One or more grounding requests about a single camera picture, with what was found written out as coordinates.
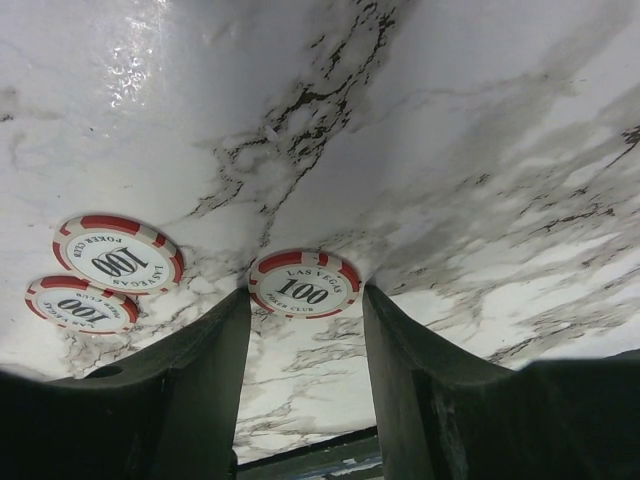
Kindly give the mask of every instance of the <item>marble surface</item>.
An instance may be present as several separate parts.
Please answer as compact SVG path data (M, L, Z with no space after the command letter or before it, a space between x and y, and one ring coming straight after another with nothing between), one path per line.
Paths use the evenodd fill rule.
M297 247L503 365L640 347L640 1L4 0L0 25L2 368L85 375ZM86 212L186 257L129 335L24 305ZM375 422L344 313L255 310L241 461Z

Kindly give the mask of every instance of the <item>poker chip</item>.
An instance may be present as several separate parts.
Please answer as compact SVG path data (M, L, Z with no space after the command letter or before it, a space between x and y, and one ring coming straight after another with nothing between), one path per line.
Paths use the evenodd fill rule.
M180 281L184 261L164 235L133 220L87 215L56 232L53 253L79 278L114 292L166 292Z
M127 332L138 318L130 298L67 275L36 280L25 301L33 313L58 327L93 335Z
M269 312L314 319L348 308L358 298L360 283L355 268L344 260L298 250L256 262L249 275L249 292Z

